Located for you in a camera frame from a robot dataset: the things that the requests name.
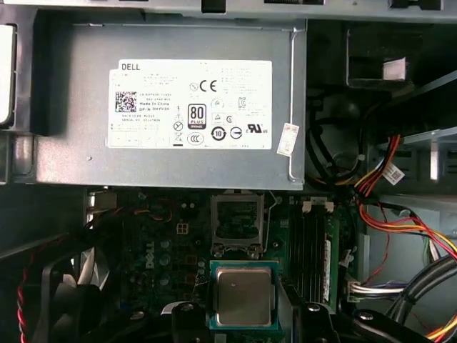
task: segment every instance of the yellow wire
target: yellow wire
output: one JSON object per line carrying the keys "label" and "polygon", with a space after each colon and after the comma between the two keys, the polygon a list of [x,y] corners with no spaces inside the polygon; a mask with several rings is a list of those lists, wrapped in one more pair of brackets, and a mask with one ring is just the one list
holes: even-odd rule
{"label": "yellow wire", "polygon": [[373,175],[375,171],[376,171],[376,168],[373,168],[373,170],[371,170],[369,173],[367,173],[367,175],[365,175],[360,180],[358,180],[356,182],[356,184],[354,185],[354,187],[357,188],[363,181],[365,181],[367,178],[369,178],[371,175]]}
{"label": "yellow wire", "polygon": [[[321,184],[327,184],[324,180],[322,179],[319,179],[318,177],[313,177],[313,179]],[[352,181],[352,177],[350,177],[349,179],[347,180],[343,180],[343,181],[338,181],[335,183],[336,186],[342,186],[344,184],[348,184],[349,182]]]}
{"label": "yellow wire", "polygon": [[[389,227],[389,228],[392,228],[392,229],[417,229],[417,230],[421,230],[421,231],[427,231],[426,228],[421,226],[421,225],[390,225],[390,224],[382,224],[381,226],[382,227]],[[437,231],[435,231],[433,229],[430,229],[430,228],[427,228],[427,229],[430,230],[436,236],[440,237],[441,240],[443,240],[445,243],[447,243],[447,245],[455,253],[457,253],[456,245],[453,242],[451,242],[449,239],[447,239],[446,236],[442,235],[440,232],[437,232]],[[443,327],[442,329],[440,329],[437,332],[434,332],[433,334],[427,335],[427,338],[428,339],[432,339],[432,340],[435,339],[435,338],[438,338],[442,334],[445,334],[446,332],[451,331],[455,326],[457,326],[457,317],[454,318],[454,320],[451,323],[449,323],[449,325],[446,325],[445,327]]]}
{"label": "yellow wire", "polygon": [[[421,230],[421,231],[427,231],[425,227],[421,226],[421,225],[389,225],[389,224],[382,224],[380,225],[382,227],[391,227],[393,229],[417,229],[417,230]],[[440,232],[437,232],[433,229],[430,229],[428,228],[431,232],[433,232],[433,234],[435,234],[436,236],[440,237],[445,243],[447,243],[448,246],[451,247],[451,249],[453,251],[455,251],[457,253],[457,247],[456,245],[451,242],[449,239],[446,238],[446,236],[443,236]]]}

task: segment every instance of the qr code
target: qr code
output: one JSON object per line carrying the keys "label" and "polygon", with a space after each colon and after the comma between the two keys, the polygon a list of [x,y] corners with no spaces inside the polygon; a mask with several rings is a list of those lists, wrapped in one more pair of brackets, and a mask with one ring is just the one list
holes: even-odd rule
{"label": "qr code", "polygon": [[398,179],[400,179],[401,177],[402,177],[402,175],[401,175],[401,173],[399,173],[398,171],[394,171],[394,172],[392,173],[392,179],[394,179],[394,180],[398,180]]}
{"label": "qr code", "polygon": [[116,112],[130,113],[136,112],[136,92],[117,91],[116,92]]}

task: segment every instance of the dell logo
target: dell logo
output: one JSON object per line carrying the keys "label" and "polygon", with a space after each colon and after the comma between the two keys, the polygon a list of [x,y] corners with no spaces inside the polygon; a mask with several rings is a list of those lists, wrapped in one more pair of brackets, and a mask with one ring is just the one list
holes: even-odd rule
{"label": "dell logo", "polygon": [[132,63],[123,63],[121,65],[122,70],[140,70],[140,67],[138,64],[132,64]]}

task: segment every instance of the green circuit board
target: green circuit board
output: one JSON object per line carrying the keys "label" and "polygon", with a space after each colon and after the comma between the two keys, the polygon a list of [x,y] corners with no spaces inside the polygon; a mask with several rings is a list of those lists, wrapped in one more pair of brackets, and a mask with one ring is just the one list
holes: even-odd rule
{"label": "green circuit board", "polygon": [[[147,210],[124,221],[122,251],[121,304],[124,309],[143,310],[159,315],[169,303],[191,300],[204,302],[199,287],[209,282],[209,262],[217,259],[211,254],[211,197],[221,191],[141,190],[117,189],[118,206]],[[278,204],[268,208],[273,197],[264,194],[264,236],[269,227],[266,251],[261,260],[279,262],[281,277],[287,277],[292,242],[290,242],[291,206],[305,198],[275,194]],[[255,225],[256,204],[241,202],[233,206],[225,203],[219,207],[217,235],[228,239],[252,238],[257,234]],[[347,239],[352,221],[348,212],[336,207],[325,223],[327,303],[336,308],[338,288],[338,262],[341,242]],[[249,260],[243,251],[226,252],[226,260]],[[231,332],[228,342],[267,342],[257,339],[258,334]],[[277,332],[274,342],[281,341]]]}

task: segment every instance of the ce mark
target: ce mark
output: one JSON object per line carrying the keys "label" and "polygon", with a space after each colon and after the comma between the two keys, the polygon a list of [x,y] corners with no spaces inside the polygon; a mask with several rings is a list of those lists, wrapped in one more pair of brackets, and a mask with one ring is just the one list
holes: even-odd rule
{"label": "ce mark", "polygon": [[201,89],[201,91],[207,91],[207,83],[209,83],[209,89],[212,90],[213,92],[217,92],[216,90],[216,82],[217,80],[213,80],[211,82],[209,82],[208,80],[203,80],[202,82],[200,82],[199,84],[199,88]]}

